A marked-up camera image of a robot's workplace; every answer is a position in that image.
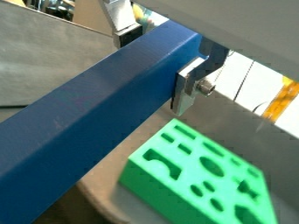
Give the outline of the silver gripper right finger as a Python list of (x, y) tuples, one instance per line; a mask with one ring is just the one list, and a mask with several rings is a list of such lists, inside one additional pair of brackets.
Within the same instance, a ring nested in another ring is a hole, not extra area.
[(211, 95), (215, 84), (208, 75), (223, 67), (229, 49), (203, 37), (199, 53), (203, 57), (196, 56), (176, 72), (171, 110), (177, 116), (192, 106), (196, 94)]

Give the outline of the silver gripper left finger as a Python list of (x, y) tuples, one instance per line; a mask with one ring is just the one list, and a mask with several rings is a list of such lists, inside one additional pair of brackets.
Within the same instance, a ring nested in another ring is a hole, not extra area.
[(116, 48), (127, 46), (143, 35), (143, 26), (136, 22), (129, 0), (99, 0), (112, 28)]

